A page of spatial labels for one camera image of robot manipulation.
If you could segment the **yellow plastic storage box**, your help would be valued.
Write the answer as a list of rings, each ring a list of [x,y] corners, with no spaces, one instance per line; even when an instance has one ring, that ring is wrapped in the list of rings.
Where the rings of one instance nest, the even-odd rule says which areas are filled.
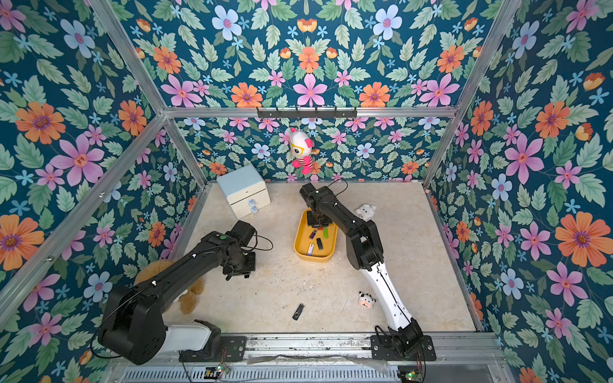
[[[295,236],[294,242],[294,250],[296,255],[300,257],[302,260],[316,262],[316,263],[325,263],[328,262],[335,253],[336,250],[336,242],[338,236],[338,227],[332,223],[329,228],[330,238],[324,239],[322,236],[323,228],[311,228],[307,224],[307,209],[303,212],[301,219],[299,221],[299,226]],[[317,230],[317,234],[314,239],[310,239],[309,236],[312,231]],[[318,249],[316,239],[322,239],[324,249],[320,251]],[[307,255],[309,245],[314,244],[314,254],[312,256]]]

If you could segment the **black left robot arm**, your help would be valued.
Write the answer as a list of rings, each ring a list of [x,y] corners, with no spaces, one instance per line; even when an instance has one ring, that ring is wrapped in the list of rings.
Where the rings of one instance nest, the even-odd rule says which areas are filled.
[[[216,268],[227,279],[255,271],[255,252],[248,244],[256,230],[244,221],[225,233],[212,231],[185,256],[134,286],[116,286],[109,294],[96,340],[114,357],[143,365],[158,354],[220,352],[220,330],[205,321],[167,324],[164,313],[189,288]]]

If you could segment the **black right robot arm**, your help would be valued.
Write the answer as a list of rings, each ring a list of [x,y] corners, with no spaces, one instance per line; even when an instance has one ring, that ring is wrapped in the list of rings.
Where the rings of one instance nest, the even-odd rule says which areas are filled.
[[[389,276],[376,223],[351,212],[327,186],[305,184],[299,194],[311,210],[307,215],[310,226],[319,229],[333,223],[346,237],[346,255],[351,266],[365,275],[386,316],[388,330],[376,327],[375,333],[389,338],[389,348],[400,359],[420,350],[423,331]]]

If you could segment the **black swivel usb flash drive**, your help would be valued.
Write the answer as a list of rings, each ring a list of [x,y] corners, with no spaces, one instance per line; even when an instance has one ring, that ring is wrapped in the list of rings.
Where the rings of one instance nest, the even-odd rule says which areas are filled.
[[[303,309],[304,309],[304,304],[300,303],[299,306],[297,307],[297,309],[295,310],[294,314],[292,315],[292,319],[295,321],[298,321],[301,314],[303,313]]]

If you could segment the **white plush sheep toy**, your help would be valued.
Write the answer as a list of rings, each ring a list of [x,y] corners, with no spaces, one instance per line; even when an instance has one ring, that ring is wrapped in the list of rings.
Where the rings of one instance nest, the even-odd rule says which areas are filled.
[[[377,207],[372,204],[364,204],[355,210],[356,215],[365,221],[372,220],[377,211]]]

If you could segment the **brown teddy bear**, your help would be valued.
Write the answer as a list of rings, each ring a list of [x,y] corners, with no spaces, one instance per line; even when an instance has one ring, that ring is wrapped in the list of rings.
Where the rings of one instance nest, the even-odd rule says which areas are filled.
[[[134,284],[137,285],[153,276],[160,274],[170,266],[174,265],[174,261],[167,259],[159,259],[144,267],[136,276]],[[182,314],[191,314],[196,309],[196,304],[199,302],[200,296],[204,292],[205,278],[200,277],[194,282],[188,290],[185,290],[182,295],[175,300],[175,303],[180,303],[180,311]]]

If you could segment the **light blue mini drawer cabinet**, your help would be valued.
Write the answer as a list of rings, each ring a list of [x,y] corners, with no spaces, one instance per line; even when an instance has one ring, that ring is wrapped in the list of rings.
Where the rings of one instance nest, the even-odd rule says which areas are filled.
[[[267,184],[252,164],[219,176],[217,183],[238,219],[255,214],[271,203]]]

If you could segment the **pink white doll toy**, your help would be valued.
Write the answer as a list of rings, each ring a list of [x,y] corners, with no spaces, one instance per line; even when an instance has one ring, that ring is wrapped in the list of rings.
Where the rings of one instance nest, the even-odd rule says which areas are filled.
[[[312,173],[313,159],[311,153],[313,147],[313,141],[305,132],[291,128],[290,152],[293,156],[291,165],[294,169],[300,169],[305,176]]]

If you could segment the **small cow figurine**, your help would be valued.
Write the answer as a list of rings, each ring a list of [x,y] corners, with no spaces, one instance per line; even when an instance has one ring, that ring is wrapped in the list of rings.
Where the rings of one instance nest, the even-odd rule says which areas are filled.
[[[372,309],[376,303],[376,299],[368,293],[359,292],[359,304],[365,308]]]

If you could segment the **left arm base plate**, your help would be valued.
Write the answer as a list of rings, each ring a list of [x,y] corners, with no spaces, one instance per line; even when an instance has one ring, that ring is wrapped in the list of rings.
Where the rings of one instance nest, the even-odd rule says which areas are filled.
[[[204,349],[180,352],[179,361],[197,362],[241,362],[247,346],[244,336],[215,335],[206,343]]]

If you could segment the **black hook rail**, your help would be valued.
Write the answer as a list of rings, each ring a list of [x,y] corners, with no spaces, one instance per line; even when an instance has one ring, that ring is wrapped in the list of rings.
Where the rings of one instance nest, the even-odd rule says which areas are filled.
[[[277,118],[277,119],[294,119],[300,120],[303,118],[321,118],[338,119],[338,118],[356,118],[358,116],[357,108],[257,108],[258,118]]]

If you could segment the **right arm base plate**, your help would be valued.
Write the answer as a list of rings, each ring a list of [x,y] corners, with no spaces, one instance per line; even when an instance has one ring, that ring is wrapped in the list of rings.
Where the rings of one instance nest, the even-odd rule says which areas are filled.
[[[371,357],[375,360],[384,360],[388,362],[412,361],[417,360],[423,362],[434,362],[437,360],[436,350],[431,336],[425,335],[421,343],[412,351],[402,354],[394,351],[391,342],[388,338],[380,335],[370,336]]]

